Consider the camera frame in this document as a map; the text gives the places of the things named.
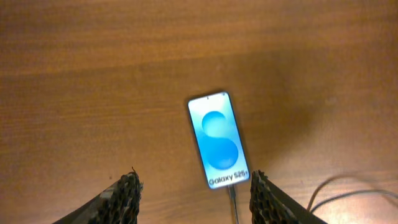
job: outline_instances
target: phone screen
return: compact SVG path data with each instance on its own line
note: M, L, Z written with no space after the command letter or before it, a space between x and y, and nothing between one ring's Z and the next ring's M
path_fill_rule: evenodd
M248 180L249 168L228 93L190 100L188 109L209 187Z

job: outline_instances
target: black cable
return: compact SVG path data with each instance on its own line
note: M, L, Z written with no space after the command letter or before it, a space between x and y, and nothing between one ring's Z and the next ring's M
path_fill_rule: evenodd
M316 206L314 206L311 209L310 212L313 213L316 209L318 209L322 205L327 204L329 202L332 202L334 200L342 199L342 198L353 196L353 195L368 194L368 193L385 194L385 195L388 195L388 196L391 196L391 197L398 198L398 194L396 194L394 192L389 192L389 191L386 191L386 190L378 190L378 189L376 189L376 190L357 190L357 191L348 192L348 193L345 193L345 194L337 195L337 196L328 198L326 200L323 200L323 201L319 202Z
M229 185L229 186L228 186L228 192L229 192L229 197L231 198L232 204L234 205L234 212L235 212L235 221L236 221L236 224L239 224L239 220L238 220L238 210L236 209L236 194L235 194L234 185Z

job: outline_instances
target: cord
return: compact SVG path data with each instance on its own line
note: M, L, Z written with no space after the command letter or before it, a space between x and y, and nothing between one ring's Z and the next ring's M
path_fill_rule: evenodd
M239 224L238 210L236 209L236 194L235 194L234 185L229 185L229 186L228 186L228 192L229 192L229 197L231 198L232 204L234 205L234 212L235 212L235 221L236 221L236 224Z
M386 190L379 190L379 189L376 189L376 190L357 190L357 191L348 192L348 193L345 193L345 194L337 195L337 196L328 198L326 200L323 200L320 203L318 203L316 206L314 206L310 210L310 212L313 213L316 209L318 209L322 205L325 205L325 204L327 204L329 202L332 202L334 200L342 199L342 198L353 196L353 195L368 194L368 193L384 194L384 195L388 195L388 196L395 197L395 198L398 199L398 194L396 194L394 192L389 192L389 191L386 191Z

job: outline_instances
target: wooden table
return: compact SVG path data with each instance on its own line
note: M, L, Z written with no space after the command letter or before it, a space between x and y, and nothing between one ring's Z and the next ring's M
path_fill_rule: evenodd
M396 1L2 1L0 223L50 223L131 171L139 223L231 223L184 101L231 93L251 169L306 206L398 191ZM241 223L249 187L238 185ZM379 195L330 223L397 223Z

